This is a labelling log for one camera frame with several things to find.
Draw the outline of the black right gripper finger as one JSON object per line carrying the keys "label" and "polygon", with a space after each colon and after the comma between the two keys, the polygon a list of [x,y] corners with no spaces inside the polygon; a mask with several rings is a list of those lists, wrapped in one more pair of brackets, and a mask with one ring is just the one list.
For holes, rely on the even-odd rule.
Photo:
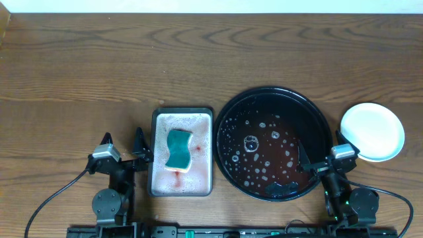
{"label": "black right gripper finger", "polygon": [[297,142],[297,146],[298,146],[297,172],[308,171],[309,165],[311,163],[307,156],[305,148],[300,141]]}
{"label": "black right gripper finger", "polygon": [[358,155],[358,153],[360,152],[360,150],[352,143],[350,142],[341,132],[340,130],[335,131],[335,135],[338,141],[338,145],[342,145],[342,144],[346,144],[349,143],[355,150],[356,154]]}

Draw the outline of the green and orange sponge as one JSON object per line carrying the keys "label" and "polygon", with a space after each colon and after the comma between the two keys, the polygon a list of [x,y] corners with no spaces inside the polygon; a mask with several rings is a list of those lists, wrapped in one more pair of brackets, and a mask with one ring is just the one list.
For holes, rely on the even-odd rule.
{"label": "green and orange sponge", "polygon": [[186,173],[191,164],[189,143],[192,134],[182,130],[171,130],[167,137],[169,158],[165,163],[167,169]]}

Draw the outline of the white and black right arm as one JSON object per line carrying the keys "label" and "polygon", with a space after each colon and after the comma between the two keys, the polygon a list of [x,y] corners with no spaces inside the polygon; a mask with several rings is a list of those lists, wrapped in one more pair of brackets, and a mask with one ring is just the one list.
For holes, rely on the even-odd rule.
{"label": "white and black right arm", "polygon": [[333,237],[371,237],[370,225],[376,222],[379,195],[369,188],[351,187],[346,173],[356,168],[360,150],[340,132],[339,145],[330,149],[322,161],[313,163],[299,141],[299,166],[319,178],[325,189],[326,209],[334,218],[327,225],[327,234]]}

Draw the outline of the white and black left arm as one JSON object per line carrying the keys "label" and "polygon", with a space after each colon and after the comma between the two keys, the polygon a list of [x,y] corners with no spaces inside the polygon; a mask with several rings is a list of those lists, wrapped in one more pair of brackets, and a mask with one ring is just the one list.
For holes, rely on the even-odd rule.
{"label": "white and black left arm", "polygon": [[148,170],[153,162],[143,130],[135,131],[132,150],[135,159],[123,160],[113,144],[110,133],[105,133],[99,146],[88,156],[86,166],[91,175],[109,176],[108,188],[96,193],[92,209],[96,215],[95,237],[150,237],[151,229],[132,220],[135,205],[135,174]]}

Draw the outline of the mint plate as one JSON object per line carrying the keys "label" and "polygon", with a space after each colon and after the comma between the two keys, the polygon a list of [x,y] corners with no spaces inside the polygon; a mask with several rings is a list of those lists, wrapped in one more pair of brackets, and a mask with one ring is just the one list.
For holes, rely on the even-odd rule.
{"label": "mint plate", "polygon": [[396,157],[405,143],[399,118],[388,108],[372,102],[349,108],[341,119],[340,133],[358,148],[360,159],[374,163]]}

